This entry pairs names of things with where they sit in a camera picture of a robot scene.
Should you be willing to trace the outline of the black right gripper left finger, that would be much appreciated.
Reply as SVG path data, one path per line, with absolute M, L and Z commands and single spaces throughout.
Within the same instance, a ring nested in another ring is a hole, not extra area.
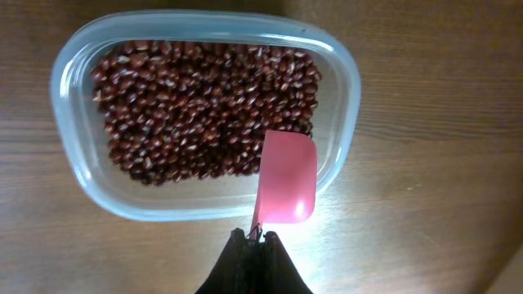
M 195 294 L 248 294 L 251 273 L 245 262 L 249 256 L 248 240 L 242 229 L 234 229 L 217 262 Z

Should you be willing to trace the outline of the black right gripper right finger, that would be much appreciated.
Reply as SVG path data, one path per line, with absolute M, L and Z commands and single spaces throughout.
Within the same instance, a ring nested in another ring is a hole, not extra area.
M 278 234 L 267 232 L 261 244 L 261 261 L 255 275 L 256 294 L 312 294 Z

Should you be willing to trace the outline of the pink measuring scoop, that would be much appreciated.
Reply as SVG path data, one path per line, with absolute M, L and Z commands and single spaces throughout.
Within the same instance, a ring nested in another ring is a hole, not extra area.
M 298 224 L 309 219 L 315 209 L 317 164 L 317 149 L 309 136 L 266 132 L 250 239 L 262 236 L 265 223 Z

